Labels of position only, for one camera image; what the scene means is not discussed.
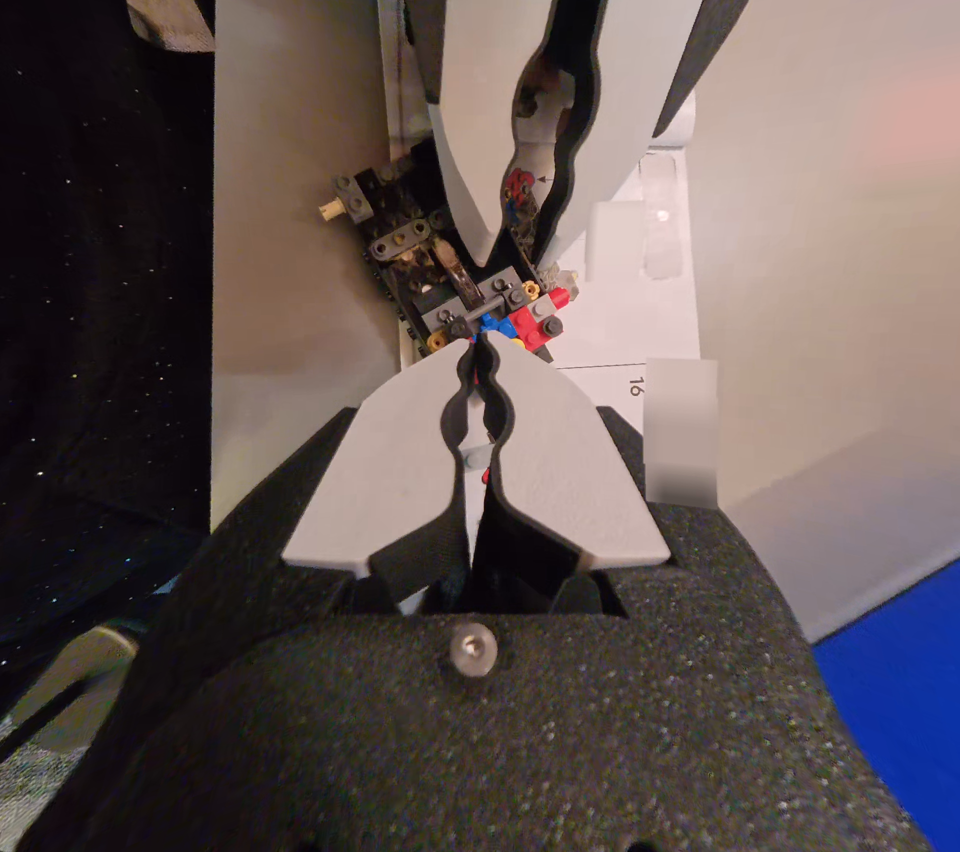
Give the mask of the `white lego instruction booklet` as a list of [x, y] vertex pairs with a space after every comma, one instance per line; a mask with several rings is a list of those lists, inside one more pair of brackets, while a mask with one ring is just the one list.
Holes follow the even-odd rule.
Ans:
[[[412, 27], [403, 1], [409, 34]], [[501, 206], [504, 213], [503, 230], [507, 225], [505, 187], [511, 171], [522, 169], [534, 174], [534, 199], [541, 211], [553, 182], [554, 149], [557, 136], [570, 115], [574, 98], [573, 78], [551, 63], [545, 52], [551, 24], [558, 0], [553, 1], [544, 39], [530, 60], [520, 81], [513, 102], [513, 134], [515, 154], [506, 173], [501, 189]], [[412, 37], [412, 49], [415, 54]], [[618, 242], [625, 256], [614, 271], [616, 277], [607, 280], [595, 279], [598, 291], [586, 294], [586, 304], [575, 306], [577, 324], [574, 340], [578, 346], [568, 346], [560, 361], [568, 368], [606, 366], [606, 359], [639, 360], [646, 358], [650, 338], [649, 321], [642, 318], [640, 295], [640, 225], [627, 225], [627, 211], [640, 210], [641, 162], [646, 152], [630, 169], [625, 181], [618, 187], [611, 200], [596, 204], [582, 234], [553, 262], [541, 269], [562, 265], [570, 249], [582, 250], [586, 275], [593, 277], [595, 238], [600, 237], [599, 228], [607, 229], [608, 236], [601, 243], [603, 249], [613, 249]], [[532, 259], [534, 265], [534, 245]]]

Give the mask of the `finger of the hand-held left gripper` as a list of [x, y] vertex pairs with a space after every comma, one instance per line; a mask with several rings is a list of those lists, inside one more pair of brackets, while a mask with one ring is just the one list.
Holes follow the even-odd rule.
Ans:
[[556, 261], [612, 200], [655, 135], [703, 0], [558, 0], [548, 59], [574, 97], [539, 207], [534, 262]]
[[514, 101], [546, 36], [554, 0], [446, 0], [438, 103], [428, 107], [447, 202], [485, 266], [503, 230], [514, 160]]

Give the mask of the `blue plastic bin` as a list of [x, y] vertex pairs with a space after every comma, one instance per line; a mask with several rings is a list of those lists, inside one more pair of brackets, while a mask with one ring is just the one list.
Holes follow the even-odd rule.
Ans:
[[959, 849], [959, 563], [813, 653], [846, 726], [936, 850]]

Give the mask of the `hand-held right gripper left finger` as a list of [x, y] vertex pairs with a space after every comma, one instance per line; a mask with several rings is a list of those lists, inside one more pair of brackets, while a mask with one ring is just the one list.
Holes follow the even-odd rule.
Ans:
[[[388, 379], [361, 403], [298, 520], [282, 559], [292, 566], [365, 578], [438, 579], [442, 549], [467, 546], [464, 460], [474, 343], [459, 339]], [[440, 531], [414, 570], [386, 570], [404, 540]]]

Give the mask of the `black lego car chassis model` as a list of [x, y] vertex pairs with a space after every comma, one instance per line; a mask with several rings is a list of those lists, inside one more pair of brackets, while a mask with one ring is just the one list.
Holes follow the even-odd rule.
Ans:
[[578, 296], [577, 275], [535, 267], [535, 176], [516, 168], [506, 181], [507, 225], [482, 265], [454, 223], [433, 136], [390, 163], [336, 176], [334, 198], [318, 209], [326, 222], [351, 221], [363, 260], [423, 358], [498, 331], [553, 361], [548, 344], [564, 330], [557, 313]]

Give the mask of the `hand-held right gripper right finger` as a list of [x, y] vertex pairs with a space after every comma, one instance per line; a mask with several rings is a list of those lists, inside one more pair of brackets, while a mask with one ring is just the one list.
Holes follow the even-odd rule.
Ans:
[[670, 549], [593, 400], [503, 334], [482, 336], [489, 485], [510, 516], [569, 546], [580, 567], [658, 566]]

